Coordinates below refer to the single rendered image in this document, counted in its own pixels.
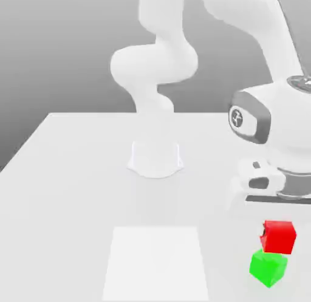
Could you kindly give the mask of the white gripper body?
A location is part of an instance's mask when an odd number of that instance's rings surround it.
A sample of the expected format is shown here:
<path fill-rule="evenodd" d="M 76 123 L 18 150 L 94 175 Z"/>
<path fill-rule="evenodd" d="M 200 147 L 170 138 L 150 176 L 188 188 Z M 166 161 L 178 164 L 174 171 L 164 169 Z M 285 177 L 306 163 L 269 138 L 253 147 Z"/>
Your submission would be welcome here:
<path fill-rule="evenodd" d="M 244 215 L 260 220 L 311 221 L 311 197 L 290 200 L 277 196 L 247 196 Z"/>

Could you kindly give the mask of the small red cube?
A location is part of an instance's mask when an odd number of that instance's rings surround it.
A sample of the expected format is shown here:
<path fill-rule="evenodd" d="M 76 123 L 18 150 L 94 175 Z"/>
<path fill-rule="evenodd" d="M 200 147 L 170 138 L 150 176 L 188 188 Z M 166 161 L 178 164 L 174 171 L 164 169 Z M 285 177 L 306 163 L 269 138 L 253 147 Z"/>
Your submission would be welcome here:
<path fill-rule="evenodd" d="M 265 253 L 292 253 L 297 236 L 292 222 L 265 220 L 263 227 L 260 242 Z"/>

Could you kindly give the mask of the small green cube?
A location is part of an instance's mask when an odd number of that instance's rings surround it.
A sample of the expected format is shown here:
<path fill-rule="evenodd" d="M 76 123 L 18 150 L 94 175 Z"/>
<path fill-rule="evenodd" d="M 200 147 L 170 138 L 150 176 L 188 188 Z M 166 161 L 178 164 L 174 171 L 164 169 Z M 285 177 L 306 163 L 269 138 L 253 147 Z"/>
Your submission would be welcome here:
<path fill-rule="evenodd" d="M 263 285 L 271 288 L 285 274 L 288 258 L 280 253 L 266 253 L 262 249 L 251 257 L 249 273 Z"/>

